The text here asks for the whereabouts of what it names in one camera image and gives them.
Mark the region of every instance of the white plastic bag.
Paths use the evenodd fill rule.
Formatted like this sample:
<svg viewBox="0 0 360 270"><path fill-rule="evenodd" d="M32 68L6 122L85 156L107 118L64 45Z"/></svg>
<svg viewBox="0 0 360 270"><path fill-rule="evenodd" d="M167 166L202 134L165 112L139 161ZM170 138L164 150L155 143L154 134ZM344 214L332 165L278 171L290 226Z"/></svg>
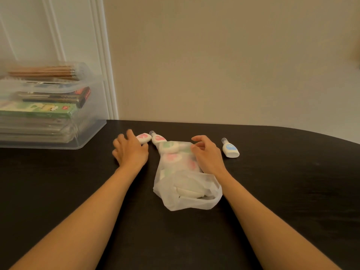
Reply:
<svg viewBox="0 0 360 270"><path fill-rule="evenodd" d="M190 146L178 141L157 144L160 162L153 190L171 211L212 209L223 195L215 176L201 172Z"/></svg>

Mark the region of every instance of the hand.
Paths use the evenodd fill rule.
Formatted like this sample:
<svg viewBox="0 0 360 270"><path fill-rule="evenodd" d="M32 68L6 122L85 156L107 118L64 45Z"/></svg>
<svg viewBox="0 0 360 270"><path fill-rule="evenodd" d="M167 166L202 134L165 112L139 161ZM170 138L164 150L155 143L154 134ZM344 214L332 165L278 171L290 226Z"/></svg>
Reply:
<svg viewBox="0 0 360 270"><path fill-rule="evenodd" d="M120 134L113 141L115 149L113 156L118 161L120 167L130 167L140 170L148 160L148 144L141 145L132 130L126 132L127 140Z"/></svg>
<svg viewBox="0 0 360 270"><path fill-rule="evenodd" d="M191 138L197 141L191 145L191 151L204 173L214 174L218 179L227 174L220 149L206 135L197 135Z"/></svg>

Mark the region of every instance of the dark wooden table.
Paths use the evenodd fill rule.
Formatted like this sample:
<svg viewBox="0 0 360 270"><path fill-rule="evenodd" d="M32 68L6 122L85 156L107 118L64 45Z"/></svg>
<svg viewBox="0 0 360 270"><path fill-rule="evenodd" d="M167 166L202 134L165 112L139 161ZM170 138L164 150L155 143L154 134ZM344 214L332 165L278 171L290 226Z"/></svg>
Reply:
<svg viewBox="0 0 360 270"><path fill-rule="evenodd" d="M344 270L360 268L360 145L268 126L108 121L79 150L0 149L0 269L7 269L116 169L112 141L132 128L168 140L233 143L230 173ZM98 269L261 269L227 201L171 212L153 193L159 162L130 187Z"/></svg>

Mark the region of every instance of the clear plastic storage box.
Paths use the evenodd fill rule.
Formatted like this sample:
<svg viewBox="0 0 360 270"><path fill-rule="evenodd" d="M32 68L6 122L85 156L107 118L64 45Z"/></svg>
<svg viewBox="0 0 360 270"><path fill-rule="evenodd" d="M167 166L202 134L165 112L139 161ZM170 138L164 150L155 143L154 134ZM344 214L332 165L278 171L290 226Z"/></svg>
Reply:
<svg viewBox="0 0 360 270"><path fill-rule="evenodd" d="M0 63L0 147L79 149L108 117L84 63Z"/></svg>

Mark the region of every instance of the green book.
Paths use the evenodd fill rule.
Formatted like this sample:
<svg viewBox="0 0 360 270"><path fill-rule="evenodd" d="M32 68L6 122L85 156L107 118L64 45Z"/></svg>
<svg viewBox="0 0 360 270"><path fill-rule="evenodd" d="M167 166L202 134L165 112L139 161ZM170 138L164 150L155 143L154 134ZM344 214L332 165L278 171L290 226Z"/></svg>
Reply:
<svg viewBox="0 0 360 270"><path fill-rule="evenodd" d="M71 118L76 111L74 103L0 101L0 116Z"/></svg>

